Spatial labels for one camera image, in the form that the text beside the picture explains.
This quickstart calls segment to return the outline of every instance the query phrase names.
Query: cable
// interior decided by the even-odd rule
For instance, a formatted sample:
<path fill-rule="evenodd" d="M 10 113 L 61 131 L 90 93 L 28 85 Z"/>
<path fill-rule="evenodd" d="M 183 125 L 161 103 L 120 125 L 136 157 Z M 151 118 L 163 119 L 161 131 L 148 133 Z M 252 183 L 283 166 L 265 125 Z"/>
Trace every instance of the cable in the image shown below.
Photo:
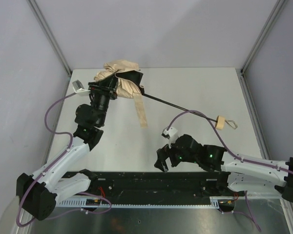
<path fill-rule="evenodd" d="M 53 134 L 57 134 L 57 135 L 69 135 L 69 143 L 68 143 L 68 149 L 72 146 L 72 143 L 73 143 L 73 135 L 71 134 L 71 133 L 69 133 L 69 132 L 55 132 L 55 131 L 53 131 L 52 129 L 50 129 L 49 128 L 49 126 L 48 126 L 48 123 L 47 123 L 47 117 L 48 117 L 48 114 L 49 114 L 49 112 L 50 112 L 50 110 L 56 105 L 56 104 L 58 104 L 59 102 L 61 102 L 61 101 L 63 101 L 63 100 L 65 100 L 66 98 L 69 98 L 69 97 L 71 97 L 71 96 L 74 96 L 76 93 L 72 93 L 72 94 L 69 94 L 69 95 L 67 95 L 67 96 L 65 96 L 65 97 L 63 97 L 63 98 L 61 98 L 61 99 L 59 99 L 59 100 L 57 100 L 56 102 L 54 102 L 49 108 L 48 108 L 48 110 L 46 111 L 46 113 L 45 113 L 45 115 L 44 115 L 44 125 L 45 125 L 45 127 L 46 127 L 46 129 L 49 131 L 49 132 L 51 132 L 51 133 L 53 133 Z M 47 166 L 44 170 L 43 170 L 43 173 L 45 173 L 45 172 L 47 172 L 54 164 L 56 164 L 65 154 L 66 154 L 66 150 L 64 151 L 64 152 L 62 152 L 61 154 L 60 154 L 60 156 L 58 156 L 52 163 L 50 163 L 50 165 L 49 166 Z M 24 195 L 23 195 L 23 197 L 22 197 L 22 199 L 21 199 L 21 201 L 20 201 L 20 206 L 19 206 L 19 209 L 18 209 L 18 214 L 17 214 L 17 217 L 16 217 L 16 224 L 19 226 L 19 227 L 21 227 L 21 228 L 23 228 L 23 227 L 26 227 L 26 226 L 28 226 L 29 224 L 31 224 L 34 220 L 35 220 L 35 218 L 32 218 L 29 222 L 27 222 L 27 223 L 25 223 L 25 224 L 21 224 L 21 222 L 20 222 L 20 215 L 21 215 L 21 208 L 23 207 L 23 204 L 24 204 L 24 202 L 25 202 L 25 200 L 26 200 L 26 198 L 27 198 L 27 196 L 28 196 L 28 194 L 29 194 L 29 192 L 31 191 L 31 189 L 34 187 L 34 185 L 36 184 L 36 182 L 42 177 L 43 175 L 42 175 L 42 173 L 40 174 L 40 175 L 38 175 L 37 176 L 37 178 L 29 185 L 29 187 L 27 188 L 27 190 L 26 190 L 26 192 L 24 193 Z"/>
<path fill-rule="evenodd" d="M 188 110 L 188 111 L 184 111 L 182 113 L 180 113 L 179 115 L 177 115 L 172 121 L 171 123 L 169 124 L 169 126 L 167 127 L 167 130 L 172 126 L 172 124 L 174 123 L 174 121 L 179 118 L 180 116 L 186 114 L 186 113 L 192 113 L 192 112 L 196 112 L 204 117 L 206 117 L 206 115 L 204 115 L 203 113 L 199 112 L 199 111 L 196 111 L 196 110 Z M 223 139 L 221 138 L 221 136 L 219 135 L 219 133 L 217 132 L 216 128 L 214 127 L 213 123 L 209 120 L 209 119 L 206 119 L 209 124 L 211 125 L 211 127 L 213 128 L 214 132 L 216 133 L 218 139 L 220 140 L 221 144 L 224 146 L 224 148 L 228 151 L 228 153 L 233 156 L 234 158 L 238 159 L 238 160 L 242 160 L 241 157 L 237 156 L 234 154 L 234 152 L 232 152 L 228 146 L 225 144 L 225 142 L 223 141 Z M 293 171 L 291 170 L 288 170 L 288 169 L 285 169 L 285 168 L 282 168 L 282 167 L 278 167 L 277 165 L 270 165 L 270 164 L 267 164 L 267 163 L 264 163 L 264 162 L 256 162 L 256 161 L 253 161 L 253 160 L 250 160 L 250 159 L 244 159 L 243 160 L 244 162 L 249 162 L 249 163 L 252 163 L 252 164 L 256 164 L 256 165 L 261 165 L 261 166 L 265 166 L 265 167 L 269 167 L 269 168 L 273 168 L 273 169 L 277 169 L 277 170 L 281 170 L 281 171 L 284 171 L 284 172 L 287 172 L 289 174 L 292 174 L 293 175 Z"/>
<path fill-rule="evenodd" d="M 234 193 L 234 200 L 233 201 L 236 201 L 238 198 L 239 198 L 239 193 Z"/>
<path fill-rule="evenodd" d="M 71 213 L 71 212 L 74 212 L 74 211 L 85 211 L 86 214 L 91 213 L 91 214 L 99 215 L 99 214 L 106 213 L 106 212 L 108 212 L 110 209 L 112 209 L 112 203 L 111 203 L 109 200 L 107 200 L 106 198 L 102 197 L 102 196 L 96 196 L 96 195 L 89 194 L 89 193 L 85 193 L 85 192 L 82 192 L 82 193 L 79 193 L 79 194 L 87 195 L 87 196 L 93 196 L 93 197 L 96 197 L 96 198 L 101 199 L 101 200 L 103 200 L 103 201 L 106 201 L 106 202 L 109 204 L 109 208 L 107 208 L 107 209 L 104 210 L 104 211 L 100 211 L 100 212 L 93 212 L 93 211 L 84 210 L 83 208 L 76 208 L 76 209 L 72 209 L 72 210 L 66 211 L 66 212 L 64 212 L 64 213 L 62 213 L 62 214 L 59 214 L 59 215 L 57 215 L 57 216 L 46 218 L 45 220 L 56 219 L 56 218 L 62 217 L 62 216 L 64 216 L 64 215 L 66 215 L 66 214 L 68 214 L 68 213 Z"/>
<path fill-rule="evenodd" d="M 251 206 L 250 206 L 250 203 L 249 203 L 249 200 L 248 200 L 248 191 L 245 191 L 245 201 L 246 201 L 246 205 L 248 206 L 249 213 L 250 213 L 250 215 L 252 217 L 252 220 L 253 220 L 256 228 L 258 229 L 258 231 L 261 232 L 262 230 L 261 230 L 260 226 L 257 224 L 256 218 L 253 215 L 252 210 L 251 210 Z"/>
<path fill-rule="evenodd" d="M 248 210 L 249 210 L 249 213 L 250 213 L 250 216 L 244 212 L 241 212 L 241 211 L 229 211 L 229 212 L 224 212 L 221 210 L 221 208 L 219 208 L 219 211 L 221 212 L 221 214 L 240 214 L 240 215 L 244 215 L 246 218 L 248 218 L 250 221 L 252 221 L 255 225 L 255 227 L 257 228 L 257 230 L 259 232 L 262 232 L 260 226 L 257 224 L 257 221 L 255 219 L 255 216 L 253 215 L 252 211 L 251 211 L 251 207 L 250 207 L 250 204 L 249 204 L 249 200 L 248 200 L 248 191 L 245 191 L 245 202 L 246 202 L 246 205 L 248 207 Z"/>
<path fill-rule="evenodd" d="M 153 100 L 155 100 L 155 101 L 159 101 L 159 102 L 164 103 L 164 104 L 166 104 L 166 105 L 168 105 L 168 106 L 175 107 L 175 108 L 177 108 L 177 109 L 179 109 L 179 110 L 188 111 L 188 109 L 186 109 L 186 108 L 183 108 L 183 107 L 181 107 L 181 106 L 177 106 L 177 105 L 172 104 L 172 103 L 170 103 L 170 102 L 168 102 L 168 101 L 161 100 L 161 99 L 159 99 L 159 98 L 157 98 L 157 97 L 154 97 L 154 96 L 151 96 L 151 95 L 149 95 L 149 94 L 142 93 L 142 96 L 145 96 L 145 97 L 147 97 L 147 98 L 149 98 L 149 99 L 153 99 Z M 210 121 L 217 122 L 215 119 L 209 118 L 209 117 L 207 117 L 207 116 L 203 116 L 203 115 L 201 115 L 201 114 L 199 114 L 199 113 L 192 112 L 192 111 L 190 111 L 190 113 L 191 113 L 191 114 L 194 114 L 194 115 L 196 115 L 196 116 L 199 116 L 199 117 L 205 118 L 205 119 L 209 119 Z"/>
<path fill-rule="evenodd" d="M 103 197 L 105 197 L 105 192 L 104 192 L 103 188 L 102 188 L 102 187 L 99 187 L 99 189 L 100 189 L 101 194 L 103 195 Z"/>

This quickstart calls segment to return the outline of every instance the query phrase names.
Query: white table surface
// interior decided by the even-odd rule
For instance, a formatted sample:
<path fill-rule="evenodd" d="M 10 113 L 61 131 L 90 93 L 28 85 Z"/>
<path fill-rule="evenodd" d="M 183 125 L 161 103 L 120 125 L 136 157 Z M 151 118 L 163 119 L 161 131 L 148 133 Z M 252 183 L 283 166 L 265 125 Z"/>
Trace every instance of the white table surface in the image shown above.
<path fill-rule="evenodd" d="M 101 69 L 73 71 L 67 94 L 73 92 L 72 82 L 79 79 L 85 88 Z M 147 68 L 141 84 L 147 94 L 156 96 L 187 109 L 203 112 L 211 118 L 223 115 L 237 122 L 238 128 L 225 126 L 220 135 L 233 151 L 261 158 L 251 119 L 234 68 Z M 141 129 L 134 101 L 118 98 L 111 100 L 106 115 L 104 134 L 99 144 L 83 159 L 72 165 L 70 171 L 159 172 L 154 168 L 156 151 L 167 144 L 162 130 L 181 111 L 143 97 L 148 128 Z M 76 108 L 90 103 L 89 97 L 75 95 L 64 102 L 57 131 L 75 132 Z M 201 144 L 221 145 L 206 120 L 185 114 L 173 125 L 183 134 L 191 135 Z M 67 143 L 67 136 L 55 136 L 48 160 Z M 170 172 L 202 171 L 196 164 L 180 163 Z"/>

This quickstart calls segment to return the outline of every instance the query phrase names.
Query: black stick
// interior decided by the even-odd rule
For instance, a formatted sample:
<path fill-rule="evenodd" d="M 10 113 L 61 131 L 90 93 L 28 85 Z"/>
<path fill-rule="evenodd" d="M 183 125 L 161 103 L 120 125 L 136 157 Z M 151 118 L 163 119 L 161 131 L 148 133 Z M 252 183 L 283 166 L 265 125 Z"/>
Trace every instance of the black stick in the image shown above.
<path fill-rule="evenodd" d="M 142 93 L 142 95 L 145 96 L 145 97 L 147 97 L 147 98 L 153 99 L 153 100 L 155 100 L 155 101 L 159 101 L 159 102 L 164 103 L 164 104 L 166 104 L 166 105 L 169 105 L 169 106 L 175 107 L 175 108 L 177 108 L 177 109 L 180 109 L 180 110 L 183 110 L 183 111 L 188 111 L 188 109 L 186 109 L 186 108 L 183 108 L 183 107 L 181 107 L 181 106 L 177 106 L 177 105 L 172 104 L 172 103 L 170 103 L 170 102 L 168 102 L 168 101 L 161 100 L 161 99 L 159 99 L 159 98 L 157 98 L 157 97 L 153 97 L 153 96 L 151 96 L 151 95 L 149 95 L 149 94 Z M 212 119 L 212 118 L 205 117 L 205 116 L 203 116 L 203 115 L 201 115 L 201 114 L 198 114 L 198 113 L 196 113 L 196 112 L 190 112 L 190 113 L 191 113 L 191 114 L 194 114 L 194 115 L 196 115 L 196 116 L 199 116 L 199 117 L 202 117 L 202 118 L 208 119 L 208 120 L 210 120 L 210 121 L 217 122 L 216 120 L 214 120 L 214 119 Z"/>

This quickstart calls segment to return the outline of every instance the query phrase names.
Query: beige cloth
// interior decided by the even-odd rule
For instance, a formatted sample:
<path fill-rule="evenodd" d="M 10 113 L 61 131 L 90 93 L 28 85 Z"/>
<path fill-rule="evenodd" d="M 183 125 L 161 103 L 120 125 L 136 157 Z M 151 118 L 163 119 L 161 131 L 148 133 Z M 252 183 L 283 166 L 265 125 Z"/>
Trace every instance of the beige cloth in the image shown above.
<path fill-rule="evenodd" d="M 142 128 L 147 128 L 147 118 L 139 87 L 137 87 L 137 85 L 130 80 L 117 76 L 117 73 L 139 70 L 139 65 L 135 62 L 130 62 L 127 60 L 115 60 L 105 63 L 104 68 L 105 71 L 98 72 L 94 77 L 94 80 L 100 81 L 115 73 L 115 76 L 119 79 L 118 88 L 116 90 L 117 96 L 134 99 L 140 126 Z"/>

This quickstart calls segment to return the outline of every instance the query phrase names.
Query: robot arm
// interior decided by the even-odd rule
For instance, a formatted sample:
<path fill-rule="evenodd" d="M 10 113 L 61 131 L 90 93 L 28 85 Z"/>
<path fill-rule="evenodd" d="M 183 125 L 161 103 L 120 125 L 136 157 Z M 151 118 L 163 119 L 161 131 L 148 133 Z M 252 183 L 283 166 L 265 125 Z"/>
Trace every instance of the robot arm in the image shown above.
<path fill-rule="evenodd" d="M 233 157 L 223 147 L 201 145 L 189 135 L 178 137 L 178 131 L 174 128 L 164 129 L 162 135 L 168 139 L 168 144 L 157 151 L 157 161 L 154 164 L 161 171 L 168 171 L 167 158 L 172 167 L 180 162 L 196 163 L 207 172 L 230 173 L 226 183 L 233 192 L 248 190 L 265 195 L 279 195 L 293 202 L 293 175 L 286 172 L 293 171 L 292 157 L 288 162 L 242 154 L 235 154 L 237 157 Z"/>
<path fill-rule="evenodd" d="M 138 81 L 141 81 L 141 73 L 131 73 L 131 76 L 138 77 Z M 103 134 L 99 128 L 104 126 L 109 101 L 117 98 L 118 78 L 115 74 L 88 85 L 87 91 L 79 81 L 73 83 L 76 93 L 89 93 L 91 104 L 80 105 L 76 110 L 75 122 L 78 127 L 73 134 L 71 147 L 68 149 L 66 145 L 53 160 L 32 175 L 23 173 L 17 179 L 16 195 L 22 199 L 28 193 L 22 208 L 38 220 L 47 218 L 56 204 L 88 190 L 97 180 L 93 172 L 84 169 L 72 178 L 61 181 L 70 166 L 87 155 L 99 143 Z"/>

